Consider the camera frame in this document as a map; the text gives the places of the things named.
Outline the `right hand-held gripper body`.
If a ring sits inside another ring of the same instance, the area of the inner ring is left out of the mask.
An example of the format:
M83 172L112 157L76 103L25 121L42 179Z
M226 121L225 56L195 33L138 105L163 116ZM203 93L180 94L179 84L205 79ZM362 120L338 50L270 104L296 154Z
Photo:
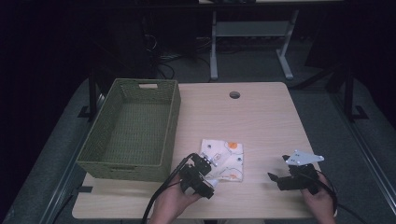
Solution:
M285 161L289 167L290 176L280 177L277 182L280 190L308 189L312 195L318 193L316 181L318 173L314 162L324 161L323 156L295 150Z

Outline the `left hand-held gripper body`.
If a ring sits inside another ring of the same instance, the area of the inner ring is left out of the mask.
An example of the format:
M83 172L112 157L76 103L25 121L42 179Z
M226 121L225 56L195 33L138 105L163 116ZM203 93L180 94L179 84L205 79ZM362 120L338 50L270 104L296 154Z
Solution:
M205 176L208 175L212 170L211 162L206 158L202 158L196 153L191 154L191 160L192 163L186 162L179 171L179 176L181 179L180 186L183 192L185 192L188 188L191 188L194 190L195 194L199 194L199 187L202 184L210 184L205 180Z

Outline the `white patterned cloth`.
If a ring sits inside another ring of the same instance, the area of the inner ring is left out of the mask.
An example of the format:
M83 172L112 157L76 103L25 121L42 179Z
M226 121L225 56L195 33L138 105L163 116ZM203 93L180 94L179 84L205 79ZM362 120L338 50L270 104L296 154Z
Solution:
M236 142L203 139L200 156L207 159L211 171L205 179L215 187L219 182L242 182L244 178L244 148Z

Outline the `green woven basket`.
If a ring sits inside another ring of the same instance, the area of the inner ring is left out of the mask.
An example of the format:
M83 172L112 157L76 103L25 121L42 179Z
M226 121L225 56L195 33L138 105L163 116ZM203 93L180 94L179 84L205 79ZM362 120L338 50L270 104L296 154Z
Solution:
M163 182L171 172L180 105L175 80L115 79L77 164L95 178Z

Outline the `person's right hand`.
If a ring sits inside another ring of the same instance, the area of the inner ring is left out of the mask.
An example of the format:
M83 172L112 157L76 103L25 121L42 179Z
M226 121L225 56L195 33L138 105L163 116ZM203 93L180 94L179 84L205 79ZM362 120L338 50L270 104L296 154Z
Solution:
M332 197L325 189L319 188L315 195L312 195L308 189L302 189L301 193L314 218L334 217Z

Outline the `person's left hand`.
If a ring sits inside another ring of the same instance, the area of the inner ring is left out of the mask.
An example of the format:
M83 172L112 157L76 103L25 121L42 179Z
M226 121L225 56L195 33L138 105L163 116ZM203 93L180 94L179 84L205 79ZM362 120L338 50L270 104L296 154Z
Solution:
M185 194L180 186L180 177L176 175L170 187L156 199L151 217L178 218L191 204L201 198L199 194Z

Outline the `black metal stand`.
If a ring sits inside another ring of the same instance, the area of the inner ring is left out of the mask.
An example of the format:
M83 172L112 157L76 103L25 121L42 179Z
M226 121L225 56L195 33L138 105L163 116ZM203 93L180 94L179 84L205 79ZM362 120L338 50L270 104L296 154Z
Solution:
M98 112L98 101L100 94L98 80L98 73L92 69L88 78L89 104L84 105L78 113L79 118L86 118L88 122L93 121Z
M350 68L345 74L345 91L344 91L344 114L350 122L356 119L368 119L367 114L360 105L353 103L354 99L354 76Z

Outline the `metal floor rail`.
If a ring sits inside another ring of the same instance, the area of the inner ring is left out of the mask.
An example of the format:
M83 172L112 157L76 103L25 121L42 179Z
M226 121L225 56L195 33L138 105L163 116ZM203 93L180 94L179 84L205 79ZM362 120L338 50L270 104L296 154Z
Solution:
M79 169L76 164L76 160L78 153L88 136L88 132L92 127L93 119L95 118L93 110L99 110L104 100L105 96L100 93L98 96L90 99L89 105L84 105L81 108L78 116L86 119L82 128L82 134L79 136L78 143L67 161L66 167L61 175L61 179L50 197L49 204L40 218L39 224L54 224L67 204L75 196L77 189L79 189L79 187L74 188L73 184L73 179Z
M384 170L382 169L377 159L375 158L375 155L373 154L369 144L361 134L361 131L359 130L356 124L356 119L351 118L345 112L344 103L342 102L341 98L337 95L331 94L330 99L332 100L334 107L338 111L343 122L345 123L346 127L349 129L349 132L351 133L353 139L358 145L362 159L364 160L368 169L372 173L373 179L375 180L375 183L378 185L390 210L392 211L393 215L396 216L396 188L394 188L391 185Z

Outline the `grey metal desk frame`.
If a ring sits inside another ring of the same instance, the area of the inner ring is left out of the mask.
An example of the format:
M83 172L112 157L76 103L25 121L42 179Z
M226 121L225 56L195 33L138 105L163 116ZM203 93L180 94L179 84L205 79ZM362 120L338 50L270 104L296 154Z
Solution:
M217 12L212 13L211 50L209 57L210 79L217 80L217 38L218 37L283 37L283 45L276 50L276 56L287 80L293 79L286 58L287 49L299 15L298 10L291 13L287 21L218 21Z

